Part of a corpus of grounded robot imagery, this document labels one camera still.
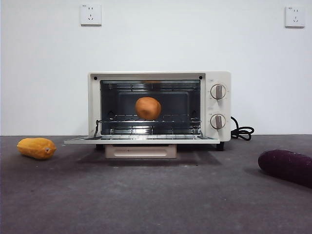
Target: open oven door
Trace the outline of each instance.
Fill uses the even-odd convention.
[[[104,135],[80,137],[65,144],[219,144],[220,140],[198,135]]]

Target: gray carpet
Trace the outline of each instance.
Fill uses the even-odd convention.
[[[178,159],[113,160],[93,145],[21,156],[1,137],[2,234],[310,234],[312,189],[260,171],[263,151],[312,156],[312,135],[231,140],[225,151],[182,145]]]

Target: electrical outlet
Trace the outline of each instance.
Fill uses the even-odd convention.
[[[285,7],[285,27],[304,27],[305,9],[303,7]]]
[[[80,6],[81,25],[102,25],[102,7],[100,4]]]

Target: eggplant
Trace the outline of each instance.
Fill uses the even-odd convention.
[[[259,167],[271,176],[312,188],[312,157],[288,150],[263,152]]]

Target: knob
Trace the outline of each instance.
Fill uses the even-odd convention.
[[[223,115],[214,115],[210,119],[210,124],[215,129],[221,129],[225,126],[225,117]]]
[[[210,93],[214,99],[222,99],[225,96],[225,87],[222,84],[216,84],[211,88]]]

